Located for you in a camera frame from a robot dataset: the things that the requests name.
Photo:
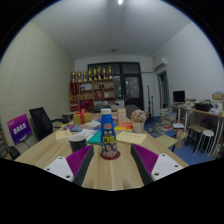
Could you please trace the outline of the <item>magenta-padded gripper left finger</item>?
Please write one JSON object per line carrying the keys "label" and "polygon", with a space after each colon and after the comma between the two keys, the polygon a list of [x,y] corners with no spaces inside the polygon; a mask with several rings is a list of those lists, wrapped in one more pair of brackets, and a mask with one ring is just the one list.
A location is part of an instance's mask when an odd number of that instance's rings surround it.
{"label": "magenta-padded gripper left finger", "polygon": [[57,157],[45,171],[81,186],[93,156],[93,146],[89,145],[68,157]]}

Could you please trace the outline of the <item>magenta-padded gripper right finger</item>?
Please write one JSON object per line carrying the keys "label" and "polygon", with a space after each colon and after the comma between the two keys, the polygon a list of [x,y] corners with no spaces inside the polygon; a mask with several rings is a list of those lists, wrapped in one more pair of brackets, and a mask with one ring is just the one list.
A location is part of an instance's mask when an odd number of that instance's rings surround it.
{"label": "magenta-padded gripper right finger", "polygon": [[182,169],[182,166],[166,153],[157,155],[140,145],[131,145],[131,155],[135,160],[144,185]]}

